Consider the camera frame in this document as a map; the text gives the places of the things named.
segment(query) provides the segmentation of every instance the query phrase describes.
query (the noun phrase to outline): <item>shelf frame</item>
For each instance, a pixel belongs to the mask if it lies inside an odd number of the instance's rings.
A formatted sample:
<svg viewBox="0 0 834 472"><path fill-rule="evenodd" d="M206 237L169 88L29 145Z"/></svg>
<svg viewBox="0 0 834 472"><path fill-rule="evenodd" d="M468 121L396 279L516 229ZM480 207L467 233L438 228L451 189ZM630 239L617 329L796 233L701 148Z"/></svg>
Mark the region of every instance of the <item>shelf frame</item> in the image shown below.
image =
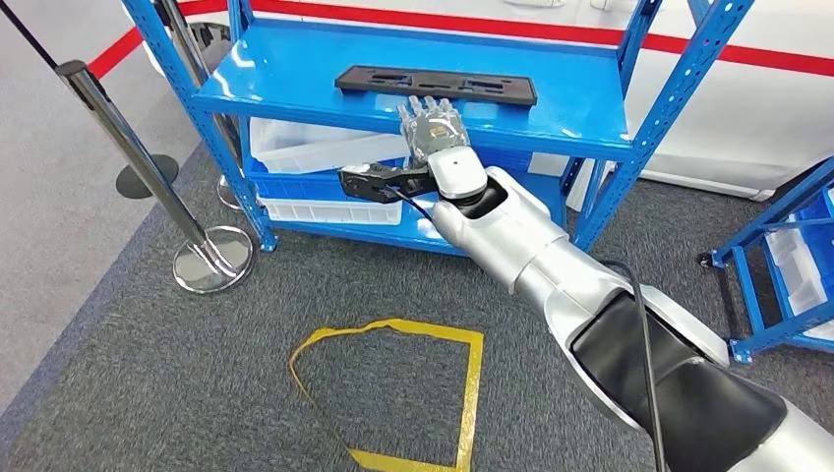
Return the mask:
<svg viewBox="0 0 834 472"><path fill-rule="evenodd" d="M408 57L398 52L408 49L423 52ZM433 52L441 49L447 52ZM307 56L329 60L310 72L287 66L304 63ZM206 111L398 134L395 106L403 95L343 93L334 87L333 78L356 64L528 76L539 96L535 106L455 101L477 147L630 159L617 55L609 48L259 19L194 102ZM564 72L554 76L556 66ZM589 88L595 93L587 94Z"/></svg>
<svg viewBox="0 0 834 472"><path fill-rule="evenodd" d="M615 51L624 99L640 47L661 3L662 0L640 0L637 3L623 39ZM566 170L553 188L553 192L559 193L558 200L563 204L575 184L576 175L584 164L584 160L593 158L600 162L593 167L592 182L588 186L589 195L585 196L585 205L579 224L571 236L580 249L583 251L591 249L622 203L626 192L634 184L752 3L753 0L715 0L705 12L698 10L703 15L694 35L687 43L672 74L630 143L626 142L623 146L565 146L564 148L543 146L547 148L547 151L573 156L568 160ZM216 102L208 103L204 97L200 97L199 89L191 83L152 3L148 0L125 0L124 5L162 67L177 98L208 146L211 157L238 197L247 218L261 239L261 249L263 251L274 250L277 244L272 231L275 222L268 219L266 212L258 204L251 183L242 178L237 171L228 149L225 148L219 133L211 123L212 113L235 115L239 123L243 124L246 117L263 116L264 114L261 113L263 110L259 110L257 105L217 106ZM260 21L254 15L249 0L228 0L227 8L232 36L235 40L239 39L250 25ZM477 141L478 134L475 133L474 137ZM602 172L606 161L617 163L614 172L607 176ZM554 217L562 220L565 213L564 207L559 208L554 212ZM338 236L338 225L330 225L328 233Z"/></svg>
<svg viewBox="0 0 834 472"><path fill-rule="evenodd" d="M795 315L788 300L788 289L782 273L776 266L765 240L765 235L771 231L834 223L834 217L827 220L786 221L788 216L807 207L819 196L820 192L826 192L832 184L834 184L834 156L823 161L723 246L704 255L702 261L708 266L726 268L727 263L732 261L736 267L751 331L747 338L730 339L730 349L738 362L749 364L752 362L754 353L780 344L834 352L834 340L817 339L804 334L811 328L834 320L834 299L829 299L827 302ZM829 207L829 211L834 216L832 209L834 208ZM771 326L765 325L752 275L746 262L745 254L753 248L761 249L764 253L767 271L776 293L780 321Z"/></svg>

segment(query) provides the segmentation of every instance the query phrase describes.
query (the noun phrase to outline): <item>metal shelf post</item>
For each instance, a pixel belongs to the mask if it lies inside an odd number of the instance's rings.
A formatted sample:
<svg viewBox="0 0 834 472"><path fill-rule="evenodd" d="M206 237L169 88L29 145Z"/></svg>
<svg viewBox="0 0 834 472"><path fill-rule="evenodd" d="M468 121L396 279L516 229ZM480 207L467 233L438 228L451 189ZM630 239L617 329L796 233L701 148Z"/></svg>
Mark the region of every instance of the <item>metal shelf post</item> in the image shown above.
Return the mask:
<svg viewBox="0 0 834 472"><path fill-rule="evenodd" d="M632 142L632 160L615 169L591 209L587 225L574 235L574 242L580 249L590 250L602 233L752 3L753 0L715 0L712 3L637 131ZM642 25L644 21L632 22ZM626 42L621 48L624 58L627 58L628 49Z"/></svg>
<svg viewBox="0 0 834 472"><path fill-rule="evenodd" d="M227 0L228 1L228 10L229 10L229 32L231 36L232 43L236 42L240 39L240 35L243 34L243 31L246 30L246 26L248 26L252 20L252 9L246 8L246 6L241 5L240 0Z"/></svg>
<svg viewBox="0 0 834 472"><path fill-rule="evenodd" d="M264 210L258 205L255 194L238 170L223 137L215 128L213 115L191 105L190 99L197 89L153 5L148 0L126 0L124 5L206 143L215 164L237 196L244 214L258 233L261 249L273 251L277 245L277 238L264 224Z"/></svg>
<svg viewBox="0 0 834 472"><path fill-rule="evenodd" d="M649 33L657 12L663 0L640 0L634 7L634 13L625 28L623 39L617 48L617 59L620 64L620 82L623 84L623 97L626 96L628 86L631 84L631 75L634 73L634 65L637 63L637 54L643 40Z"/></svg>

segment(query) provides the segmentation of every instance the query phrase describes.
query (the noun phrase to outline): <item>silver robot arm segment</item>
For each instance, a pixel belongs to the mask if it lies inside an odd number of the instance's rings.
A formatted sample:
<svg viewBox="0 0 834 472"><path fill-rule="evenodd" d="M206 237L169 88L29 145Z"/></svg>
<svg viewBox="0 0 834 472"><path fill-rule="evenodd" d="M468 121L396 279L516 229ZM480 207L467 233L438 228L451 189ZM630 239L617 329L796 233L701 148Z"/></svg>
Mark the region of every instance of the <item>silver robot arm segment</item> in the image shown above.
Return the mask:
<svg viewBox="0 0 834 472"><path fill-rule="evenodd" d="M441 235L544 317L604 413L650 431L630 283L573 246L538 199L502 169L483 169L471 148L438 151L428 165L443 197L433 214ZM725 342L687 310L654 287L641 292L673 472L834 470L831 435L727 371Z"/></svg>

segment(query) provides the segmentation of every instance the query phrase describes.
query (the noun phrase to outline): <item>black tray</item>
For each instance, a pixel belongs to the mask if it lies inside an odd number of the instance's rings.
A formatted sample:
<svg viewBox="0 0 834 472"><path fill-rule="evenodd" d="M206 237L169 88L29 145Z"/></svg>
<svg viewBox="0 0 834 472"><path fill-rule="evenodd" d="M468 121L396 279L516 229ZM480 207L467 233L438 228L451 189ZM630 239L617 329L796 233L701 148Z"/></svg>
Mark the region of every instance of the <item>black tray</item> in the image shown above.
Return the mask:
<svg viewBox="0 0 834 472"><path fill-rule="evenodd" d="M351 66L335 83L342 90L467 98L524 106L535 105L537 101L533 82L519 76Z"/></svg>

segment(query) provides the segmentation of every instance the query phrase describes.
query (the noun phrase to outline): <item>black plastic part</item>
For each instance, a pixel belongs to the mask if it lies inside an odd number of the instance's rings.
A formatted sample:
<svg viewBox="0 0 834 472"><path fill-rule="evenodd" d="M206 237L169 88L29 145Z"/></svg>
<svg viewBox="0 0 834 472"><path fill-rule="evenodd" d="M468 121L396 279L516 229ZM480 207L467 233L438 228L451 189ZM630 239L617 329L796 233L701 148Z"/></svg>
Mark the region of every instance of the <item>black plastic part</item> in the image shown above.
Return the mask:
<svg viewBox="0 0 834 472"><path fill-rule="evenodd" d="M55 75L62 78L67 85L76 93L76 96L87 106L90 110L93 110L92 103L90 103L85 95L76 87L76 85L71 81L69 78L71 76L75 76L77 74L86 74L89 76L89 79L95 85L95 88L101 93L104 99L108 103L112 103L110 101L110 95L107 94L107 90L104 89L104 86L101 85L101 82L89 71L87 68L87 63L84 61L80 61L78 59L74 59L72 61L67 61L63 64L55 66Z"/></svg>
<svg viewBox="0 0 834 472"><path fill-rule="evenodd" d="M448 200L469 219L478 219L489 213L506 200L506 190L492 177L487 179L487 188L474 197L461 200Z"/></svg>
<svg viewBox="0 0 834 472"><path fill-rule="evenodd" d="M750 455L787 414L778 395L709 363L650 311L649 338L664 452L674 472L725 472ZM616 297L573 342L585 372L651 432L639 314Z"/></svg>
<svg viewBox="0 0 834 472"><path fill-rule="evenodd" d="M202 47L202 49L206 49L211 46L212 42L214 42L214 34L211 33L211 29L206 25L192 27L191 32L194 35L194 39L197 40L197 43Z"/></svg>
<svg viewBox="0 0 834 472"><path fill-rule="evenodd" d="M238 7L237 7L238 10L241 11L241 12L244 12L245 10L243 8L243 1L242 0L237 0L237 4L238 4ZM246 30L246 28L249 27L249 19L246 18L246 15L240 15L240 23L241 23L242 30ZM231 31L229 32L229 37L226 40L230 40L230 39L231 39Z"/></svg>
<svg viewBox="0 0 834 472"><path fill-rule="evenodd" d="M153 4L156 14L159 15L159 19L162 20L162 25L166 28L170 28L171 19L168 17L168 12L166 12L164 7L162 7L162 2L159 2L158 0L151 0L150 2Z"/></svg>
<svg viewBox="0 0 834 472"><path fill-rule="evenodd" d="M351 66L335 84L342 90L492 101L532 106L538 98L529 78L462 72Z"/></svg>
<svg viewBox="0 0 834 472"><path fill-rule="evenodd" d="M570 193L570 189L573 188L573 183L579 175L579 169L582 168L582 164L584 162L585 159L582 158L575 158L569 162L570 167L567 167L565 171L563 171L564 178L562 179L562 195L567 196Z"/></svg>
<svg viewBox="0 0 834 472"><path fill-rule="evenodd" d="M428 167L399 169L375 163L368 164L368 168L362 171L339 169L338 176L346 196L380 204L402 200L391 189L396 189L406 197L417 197L438 190L435 179L429 175Z"/></svg>
<svg viewBox="0 0 834 472"><path fill-rule="evenodd" d="M176 160L164 154L154 154L151 159L169 184L176 180L180 172L180 166ZM122 169L116 177L116 192L131 200L146 199L153 195L130 166Z"/></svg>
<svg viewBox="0 0 834 472"><path fill-rule="evenodd" d="M640 15L644 17L651 16L654 14L654 11L660 8L661 0L647 0L646 3L643 4L643 9L640 11Z"/></svg>

